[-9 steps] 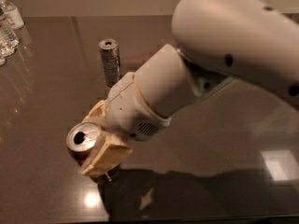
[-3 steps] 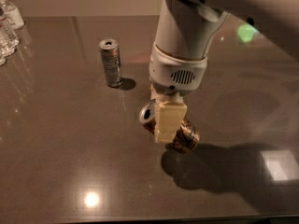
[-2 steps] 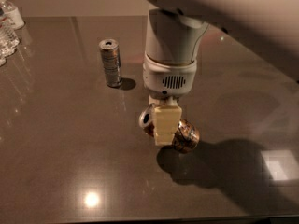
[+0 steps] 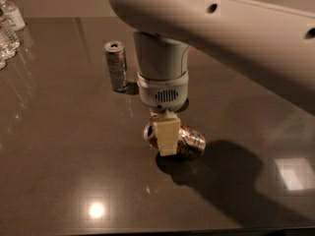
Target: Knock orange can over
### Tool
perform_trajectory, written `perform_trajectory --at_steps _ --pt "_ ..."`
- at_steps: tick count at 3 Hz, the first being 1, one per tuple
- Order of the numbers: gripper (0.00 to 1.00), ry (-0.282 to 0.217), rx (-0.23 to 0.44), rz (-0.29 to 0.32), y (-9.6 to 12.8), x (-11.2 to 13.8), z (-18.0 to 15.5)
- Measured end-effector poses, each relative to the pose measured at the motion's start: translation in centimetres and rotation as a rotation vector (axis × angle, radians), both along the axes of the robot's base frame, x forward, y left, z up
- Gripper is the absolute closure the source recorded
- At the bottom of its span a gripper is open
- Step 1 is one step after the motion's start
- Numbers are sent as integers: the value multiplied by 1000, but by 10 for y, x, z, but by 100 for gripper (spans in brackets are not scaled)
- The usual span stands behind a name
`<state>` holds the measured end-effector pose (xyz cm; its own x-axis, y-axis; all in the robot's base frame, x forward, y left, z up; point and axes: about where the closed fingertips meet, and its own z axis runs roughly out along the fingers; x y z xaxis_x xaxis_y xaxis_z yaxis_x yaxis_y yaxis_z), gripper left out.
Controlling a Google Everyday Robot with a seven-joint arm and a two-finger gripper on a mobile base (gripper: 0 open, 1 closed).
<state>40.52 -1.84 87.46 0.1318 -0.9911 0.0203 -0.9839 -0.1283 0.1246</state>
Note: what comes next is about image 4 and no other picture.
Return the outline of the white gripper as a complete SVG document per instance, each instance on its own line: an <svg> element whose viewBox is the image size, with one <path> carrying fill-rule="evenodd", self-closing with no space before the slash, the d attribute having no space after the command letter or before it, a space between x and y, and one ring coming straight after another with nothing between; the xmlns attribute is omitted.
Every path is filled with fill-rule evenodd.
<svg viewBox="0 0 315 236"><path fill-rule="evenodd" d="M138 75L142 102L151 112L165 110L154 120L154 134L161 156L175 155L177 152L181 120L173 111L180 109L188 98L188 80L187 72L174 80L152 80Z"/></svg>

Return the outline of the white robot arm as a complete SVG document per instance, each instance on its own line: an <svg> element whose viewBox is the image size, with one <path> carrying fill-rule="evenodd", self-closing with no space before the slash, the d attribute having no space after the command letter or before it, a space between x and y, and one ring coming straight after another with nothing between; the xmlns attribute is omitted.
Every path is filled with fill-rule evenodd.
<svg viewBox="0 0 315 236"><path fill-rule="evenodd" d="M205 149L175 114L187 98L189 47L314 110L315 14L253 0L108 1L135 30L139 93L152 114L144 137L161 155Z"/></svg>

